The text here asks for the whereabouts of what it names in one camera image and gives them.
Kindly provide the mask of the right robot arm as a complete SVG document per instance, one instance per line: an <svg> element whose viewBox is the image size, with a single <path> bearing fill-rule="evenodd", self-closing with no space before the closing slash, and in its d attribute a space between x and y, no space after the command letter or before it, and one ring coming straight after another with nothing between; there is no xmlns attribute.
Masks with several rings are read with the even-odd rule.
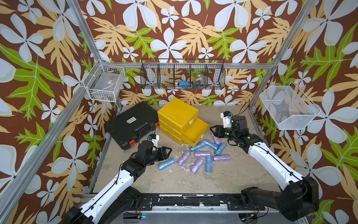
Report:
<svg viewBox="0 0 358 224"><path fill-rule="evenodd" d="M233 141L236 146L256 159L276 180L280 191L249 187L241 191L242 207L261 205L279 211L289 221L297 221L319 210L318 182L303 177L284 163L256 134L250 134L245 116L221 113L222 125L210 131L217 138Z"/></svg>

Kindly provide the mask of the blue trash bag roll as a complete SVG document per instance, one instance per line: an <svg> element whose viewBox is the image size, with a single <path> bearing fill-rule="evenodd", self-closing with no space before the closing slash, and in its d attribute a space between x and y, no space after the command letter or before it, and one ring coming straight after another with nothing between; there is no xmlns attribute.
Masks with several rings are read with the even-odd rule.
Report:
<svg viewBox="0 0 358 224"><path fill-rule="evenodd" d="M226 144L222 143L214 152L214 155L221 155L223 150L226 148Z"/></svg>
<svg viewBox="0 0 358 224"><path fill-rule="evenodd" d="M206 146L206 142L202 141L202 142L198 143L195 147L191 147L190 151L195 152L195 151L197 151L197 150L199 150L201 148L204 148L205 146Z"/></svg>
<svg viewBox="0 0 358 224"><path fill-rule="evenodd" d="M204 143L206 146L210 147L213 150L217 150L217 148L219 147L219 145L212 143L209 140L203 140L202 143Z"/></svg>
<svg viewBox="0 0 358 224"><path fill-rule="evenodd" d="M213 170L213 160L211 156L206 156L206 165L205 165L205 172L212 173Z"/></svg>
<svg viewBox="0 0 358 224"><path fill-rule="evenodd" d="M159 170L164 170L165 168L172 166L174 163L175 163L175 160L173 157L171 157L167 161L159 163L158 168L159 168Z"/></svg>

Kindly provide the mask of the yellow drawer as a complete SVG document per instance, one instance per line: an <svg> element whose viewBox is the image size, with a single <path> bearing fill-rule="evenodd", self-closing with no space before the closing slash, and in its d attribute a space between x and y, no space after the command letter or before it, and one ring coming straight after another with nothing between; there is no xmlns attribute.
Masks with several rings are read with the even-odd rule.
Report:
<svg viewBox="0 0 358 224"><path fill-rule="evenodd" d="M195 119L191 125L183 132L182 140L195 147L206 133L209 128L209 124L202 121L201 119Z"/></svg>

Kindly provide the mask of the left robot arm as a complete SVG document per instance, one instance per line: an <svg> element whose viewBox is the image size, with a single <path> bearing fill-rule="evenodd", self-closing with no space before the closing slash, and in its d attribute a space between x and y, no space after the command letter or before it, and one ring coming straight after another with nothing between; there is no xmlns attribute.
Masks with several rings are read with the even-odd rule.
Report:
<svg viewBox="0 0 358 224"><path fill-rule="evenodd" d="M169 158L172 149L157 147L157 140L145 140L138 151L120 165L115 177L80 208L72 207L65 215L65 224L109 224L131 207L139 206L141 193L132 184L145 172L147 166Z"/></svg>

